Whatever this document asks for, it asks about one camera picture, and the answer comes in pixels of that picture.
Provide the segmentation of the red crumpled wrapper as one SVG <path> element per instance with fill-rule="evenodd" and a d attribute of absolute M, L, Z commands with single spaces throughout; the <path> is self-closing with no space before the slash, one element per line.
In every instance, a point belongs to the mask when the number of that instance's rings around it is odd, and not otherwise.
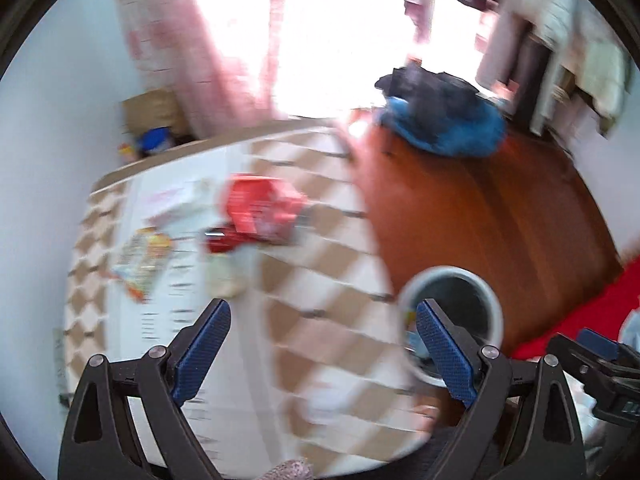
<path fill-rule="evenodd" d="M 203 232 L 204 246 L 210 254 L 225 254 L 243 245 L 247 238 L 234 226 L 217 226 Z"/>

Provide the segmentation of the brown paper bag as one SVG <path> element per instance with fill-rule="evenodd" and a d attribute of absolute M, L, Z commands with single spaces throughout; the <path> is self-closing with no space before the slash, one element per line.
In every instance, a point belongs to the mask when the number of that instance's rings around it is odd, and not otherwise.
<path fill-rule="evenodd" d="M 122 101 L 122 111 L 128 131 L 135 136 L 164 127 L 176 136 L 190 131 L 175 93 L 168 89 L 154 89 Z"/>

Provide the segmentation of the pink floral curtain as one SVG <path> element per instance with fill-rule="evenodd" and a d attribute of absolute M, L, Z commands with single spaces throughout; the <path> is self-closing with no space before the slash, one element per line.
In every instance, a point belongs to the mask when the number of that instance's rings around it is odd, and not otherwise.
<path fill-rule="evenodd" d="M 116 0 L 144 88 L 167 89 L 200 138 L 279 119 L 285 0 Z"/>

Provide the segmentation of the hanging clothes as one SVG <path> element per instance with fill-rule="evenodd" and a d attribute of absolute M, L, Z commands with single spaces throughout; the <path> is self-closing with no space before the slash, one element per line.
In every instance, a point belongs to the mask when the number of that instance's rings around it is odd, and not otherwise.
<path fill-rule="evenodd" d="M 588 0 L 457 0 L 494 24 L 475 81 L 501 96 L 518 128 L 543 134 L 562 104 L 582 100 L 608 134 L 623 114 L 634 66 Z"/>

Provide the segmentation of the orange small bottle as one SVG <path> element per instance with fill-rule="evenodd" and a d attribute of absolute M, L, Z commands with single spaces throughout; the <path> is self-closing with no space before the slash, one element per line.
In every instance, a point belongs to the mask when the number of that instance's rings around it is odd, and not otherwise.
<path fill-rule="evenodd" d="M 118 154 L 125 165 L 132 164 L 138 160 L 137 151 L 129 143 L 120 144 Z"/>

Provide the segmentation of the red blanket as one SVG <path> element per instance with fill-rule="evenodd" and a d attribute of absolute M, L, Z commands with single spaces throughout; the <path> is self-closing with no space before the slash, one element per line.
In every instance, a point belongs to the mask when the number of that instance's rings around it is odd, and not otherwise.
<path fill-rule="evenodd" d="M 603 289 L 596 298 L 575 308 L 559 323 L 546 330 L 511 352 L 512 358 L 528 360 L 538 358 L 552 336 L 562 334 L 575 338 L 580 330 L 589 328 L 595 332 L 617 339 L 620 328 L 628 314 L 639 307 L 640 292 L 640 261 L 634 258 L 625 266 L 623 273 Z"/>

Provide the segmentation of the orange patterned snack packet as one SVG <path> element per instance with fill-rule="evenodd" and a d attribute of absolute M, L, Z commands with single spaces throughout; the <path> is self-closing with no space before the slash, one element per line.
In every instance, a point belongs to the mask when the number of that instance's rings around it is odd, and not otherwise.
<path fill-rule="evenodd" d="M 173 244 L 168 235 L 155 228 L 138 229 L 119 249 L 111 276 L 124 284 L 135 302 L 145 302 L 165 269 Z"/>

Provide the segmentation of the blue lid white jar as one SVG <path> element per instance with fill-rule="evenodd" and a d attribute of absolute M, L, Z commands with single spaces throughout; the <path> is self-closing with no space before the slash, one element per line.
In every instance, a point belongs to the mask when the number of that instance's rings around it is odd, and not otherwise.
<path fill-rule="evenodd" d="M 142 133 L 136 141 L 137 148 L 143 157 L 152 156 L 172 148 L 174 138 L 168 127 L 158 127 Z"/>

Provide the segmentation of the blue dark clothes pile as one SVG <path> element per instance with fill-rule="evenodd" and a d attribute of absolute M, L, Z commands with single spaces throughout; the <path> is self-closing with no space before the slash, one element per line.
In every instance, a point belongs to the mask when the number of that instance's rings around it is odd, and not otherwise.
<path fill-rule="evenodd" d="M 378 78 L 385 98 L 378 120 L 411 146 L 451 158 L 485 158 L 506 140 L 506 121 L 472 84 L 416 63 Z"/>

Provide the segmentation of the crushed red cola can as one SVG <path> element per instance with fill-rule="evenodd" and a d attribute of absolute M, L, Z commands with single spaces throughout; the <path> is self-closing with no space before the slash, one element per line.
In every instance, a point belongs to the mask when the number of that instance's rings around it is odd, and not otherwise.
<path fill-rule="evenodd" d="M 309 206 L 308 197 L 288 180 L 234 174 L 224 188 L 222 209 L 240 240 L 286 245 Z"/>

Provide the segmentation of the checkered bed cover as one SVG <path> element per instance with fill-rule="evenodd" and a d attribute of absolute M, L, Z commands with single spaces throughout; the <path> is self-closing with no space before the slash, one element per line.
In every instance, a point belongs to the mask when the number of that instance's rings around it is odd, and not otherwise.
<path fill-rule="evenodd" d="M 202 233 L 226 220 L 234 174 L 288 180 L 309 200 L 293 243 L 247 244 L 207 255 Z M 145 302 L 111 276 L 150 195 L 182 182 L 217 182 L 213 210 L 157 229 L 172 251 Z M 400 313 L 348 148 L 320 122 L 281 122 L 212 139 L 119 169 L 87 200 L 67 279 L 65 388 L 88 359 L 134 359 L 168 344 L 222 286 L 231 327 L 198 395 L 183 414 L 219 472 L 250 479 L 305 457 L 319 477 L 368 471 L 430 438 L 404 349 Z"/>

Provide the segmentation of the pink white tissue box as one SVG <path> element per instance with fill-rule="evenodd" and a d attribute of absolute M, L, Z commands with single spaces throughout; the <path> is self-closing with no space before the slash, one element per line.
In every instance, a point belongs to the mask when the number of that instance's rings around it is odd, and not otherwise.
<path fill-rule="evenodd" d="M 217 182 L 201 178 L 165 188 L 148 197 L 143 221 L 152 228 L 164 228 L 194 217 L 209 214 L 213 208 Z"/>

